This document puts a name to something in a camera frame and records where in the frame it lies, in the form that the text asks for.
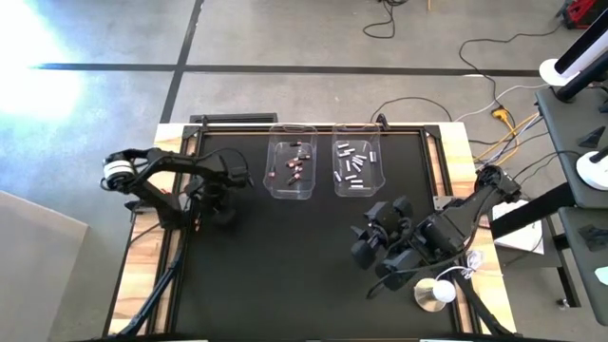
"white base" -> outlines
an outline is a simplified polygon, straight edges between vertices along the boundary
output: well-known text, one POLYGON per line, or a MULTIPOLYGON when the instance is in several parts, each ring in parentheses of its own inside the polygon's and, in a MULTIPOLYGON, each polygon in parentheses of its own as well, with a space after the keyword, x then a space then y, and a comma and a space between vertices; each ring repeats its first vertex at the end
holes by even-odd
POLYGON ((598 151, 588 152, 580 157, 577 160, 577 172, 587 185, 601 191, 608 191, 608 158, 597 163, 589 161, 597 153, 598 151))
POLYGON ((555 63, 558 61, 557 58, 548 59, 541 63, 539 72, 541 73, 542 79, 550 84, 551 86, 565 86, 570 80, 575 78, 578 73, 570 76, 563 77, 555 70, 555 63))

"gray floor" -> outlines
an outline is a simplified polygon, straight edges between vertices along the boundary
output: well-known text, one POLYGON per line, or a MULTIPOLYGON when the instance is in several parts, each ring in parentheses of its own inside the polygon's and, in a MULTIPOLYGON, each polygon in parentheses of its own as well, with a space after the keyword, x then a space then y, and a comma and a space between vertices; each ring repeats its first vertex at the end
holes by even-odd
MULTIPOLYGON (((147 147, 172 72, 26 70, 37 63, 175 64, 195 0, 54 0, 0 5, 13 26, 0 56, 0 189, 43 204, 92 227, 85 251, 53 326, 58 340, 99 335, 123 257, 128 213, 117 194, 98 187, 101 160, 127 147, 147 147), (25 32, 21 44, 12 33, 25 32)), ((458 47, 465 39, 504 39, 518 31, 546 32, 557 24, 560 0, 411 0, 395 9, 397 36, 373 40, 361 33, 385 20, 372 0, 206 0, 188 63, 464 68, 458 47)), ((534 69, 557 57, 579 31, 560 29, 509 45, 468 46, 479 67, 534 69)), ((498 91, 540 85, 536 78, 497 78, 498 91)), ((489 82, 479 77, 186 73, 171 122, 204 113, 277 112, 283 121, 365 121, 384 101, 425 96, 457 117, 486 106, 489 82)), ((502 100, 518 121, 535 112, 534 90, 502 100)), ((431 104, 387 107, 393 121, 442 121, 431 104)), ((465 120, 470 138, 495 140, 504 126, 480 114, 465 120)), ((543 132, 538 124, 526 136, 543 132)), ((474 153, 483 146, 473 145, 474 153)), ((518 172, 552 151, 548 138, 524 146, 504 166, 518 172)), ((529 196, 563 181, 552 163, 525 185, 529 196)), ((578 275, 583 308, 560 311, 563 293, 555 270, 505 270, 518 331, 534 337, 600 341, 578 275)))

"white cylinder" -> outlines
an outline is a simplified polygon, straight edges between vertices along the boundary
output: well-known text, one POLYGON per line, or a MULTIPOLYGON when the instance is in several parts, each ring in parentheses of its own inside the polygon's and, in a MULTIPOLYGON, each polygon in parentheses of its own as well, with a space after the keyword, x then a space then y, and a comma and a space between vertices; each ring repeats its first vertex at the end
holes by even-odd
POLYGON ((608 49, 608 30, 605 31, 594 44, 586 49, 581 56, 561 74, 561 76, 569 78, 576 75, 579 71, 588 67, 595 61, 606 49, 608 49))

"transparent bin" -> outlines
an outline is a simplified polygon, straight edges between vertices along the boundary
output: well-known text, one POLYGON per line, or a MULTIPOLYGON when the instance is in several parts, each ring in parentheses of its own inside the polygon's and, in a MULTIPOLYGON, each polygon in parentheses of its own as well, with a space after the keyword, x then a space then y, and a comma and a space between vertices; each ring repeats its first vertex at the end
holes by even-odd
POLYGON ((380 151, 380 127, 374 123, 338 123, 332 129, 333 189, 340 197, 373 196, 385 183, 382 172, 380 151), (340 157, 347 150, 354 149, 349 156, 340 157), (363 156, 363 164, 353 166, 353 157, 363 156))
POLYGON ((316 128, 309 125, 275 124, 270 128, 268 157, 264 186, 276 199, 307 200, 313 195, 316 170, 316 128), (287 164, 298 156, 310 156, 302 160, 299 179, 289 184, 294 168, 287 164))

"red object on floor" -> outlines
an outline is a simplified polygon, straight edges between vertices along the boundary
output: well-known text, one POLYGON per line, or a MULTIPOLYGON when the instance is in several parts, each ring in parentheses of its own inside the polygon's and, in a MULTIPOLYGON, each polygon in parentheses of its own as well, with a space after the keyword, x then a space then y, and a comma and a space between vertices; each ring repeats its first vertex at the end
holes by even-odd
POLYGON ((563 12, 569 29, 587 29, 608 8, 608 0, 578 0, 563 12))

